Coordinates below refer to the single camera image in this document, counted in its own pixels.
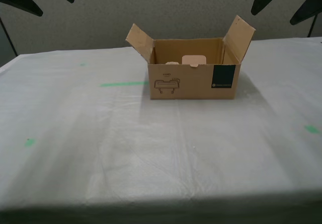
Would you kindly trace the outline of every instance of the box flap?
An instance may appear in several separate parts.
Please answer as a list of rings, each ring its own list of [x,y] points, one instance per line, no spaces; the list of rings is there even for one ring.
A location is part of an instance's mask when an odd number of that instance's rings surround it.
[[[232,50],[239,62],[243,60],[254,32],[255,29],[237,15],[224,37],[225,44]]]
[[[133,24],[129,34],[126,37],[133,48],[139,52],[142,57],[150,63],[150,57],[153,50],[153,39]]]

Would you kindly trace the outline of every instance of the table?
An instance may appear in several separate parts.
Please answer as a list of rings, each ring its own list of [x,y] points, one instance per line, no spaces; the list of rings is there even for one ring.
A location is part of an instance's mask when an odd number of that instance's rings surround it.
[[[131,47],[0,68],[2,223],[321,223],[322,38],[253,41],[235,100],[150,100]]]

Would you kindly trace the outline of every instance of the cardboard box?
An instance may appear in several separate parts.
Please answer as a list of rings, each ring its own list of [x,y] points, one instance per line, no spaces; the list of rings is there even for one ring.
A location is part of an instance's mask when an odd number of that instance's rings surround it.
[[[151,99],[233,99],[254,32],[236,16],[224,38],[154,40],[133,24],[126,41],[147,61]]]

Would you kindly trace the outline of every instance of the white tablecloth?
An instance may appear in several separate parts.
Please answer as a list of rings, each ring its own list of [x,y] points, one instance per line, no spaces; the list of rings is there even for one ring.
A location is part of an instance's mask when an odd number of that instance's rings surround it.
[[[19,56],[1,223],[321,223],[321,41],[253,41],[235,100],[150,100],[131,47]]]

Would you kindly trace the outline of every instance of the gray wall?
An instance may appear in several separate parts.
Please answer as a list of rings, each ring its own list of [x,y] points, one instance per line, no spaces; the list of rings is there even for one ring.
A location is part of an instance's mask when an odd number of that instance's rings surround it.
[[[222,37],[236,14],[257,29],[255,39],[306,37],[312,19],[289,20],[305,0],[273,0],[257,16],[254,0],[34,0],[37,17],[0,4],[0,15],[18,53],[127,46],[138,24],[152,38]]]
[[[0,25],[0,67],[15,58],[16,55],[12,50],[9,40],[4,29]]]

